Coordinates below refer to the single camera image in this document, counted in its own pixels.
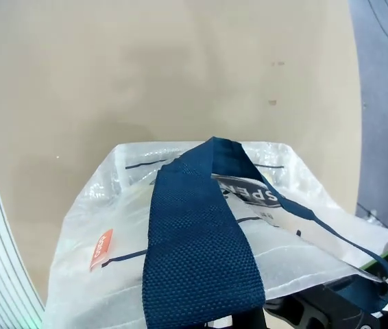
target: table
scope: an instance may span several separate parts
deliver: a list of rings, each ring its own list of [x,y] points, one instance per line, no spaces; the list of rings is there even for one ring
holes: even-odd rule
[[[0,194],[43,300],[62,218],[115,145],[212,135],[290,144],[354,212],[348,2],[0,1]]]

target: plastic bag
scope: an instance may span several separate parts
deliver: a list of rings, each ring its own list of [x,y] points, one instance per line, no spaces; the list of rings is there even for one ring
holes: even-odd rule
[[[145,328],[141,283],[154,179],[163,164],[198,144],[131,143],[108,155],[64,219],[44,328]],[[348,240],[383,252],[388,230],[340,209],[290,147],[265,142],[243,147],[285,197],[311,208]],[[368,255],[283,210],[265,185],[214,179],[249,241],[267,299],[352,274],[375,280],[356,268]]]

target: gray floor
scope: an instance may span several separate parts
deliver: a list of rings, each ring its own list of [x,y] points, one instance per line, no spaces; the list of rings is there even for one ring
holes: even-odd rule
[[[388,32],[388,9],[372,0]],[[362,159],[359,203],[376,209],[388,226],[388,39],[381,31],[367,0],[350,0],[359,57],[362,94]],[[358,207],[358,216],[366,215]]]

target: orange label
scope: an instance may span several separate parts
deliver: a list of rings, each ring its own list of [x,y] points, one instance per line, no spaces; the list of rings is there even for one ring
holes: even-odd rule
[[[90,261],[90,270],[92,270],[96,264],[106,259],[110,240],[112,239],[112,233],[113,229],[111,228],[98,239],[95,250],[93,251],[92,260]]]

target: translucent plastic bag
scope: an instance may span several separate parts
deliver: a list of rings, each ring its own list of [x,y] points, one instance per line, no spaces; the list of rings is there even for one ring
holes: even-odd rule
[[[141,283],[154,179],[163,164],[198,144],[132,143],[108,155],[64,219],[44,328],[145,328]],[[388,230],[340,209],[290,147],[243,147],[281,194],[312,209],[348,240],[383,252]],[[356,268],[371,260],[368,255],[283,210],[264,184],[214,178],[249,241],[267,299],[352,274],[375,280]],[[108,263],[112,258],[117,261]]]

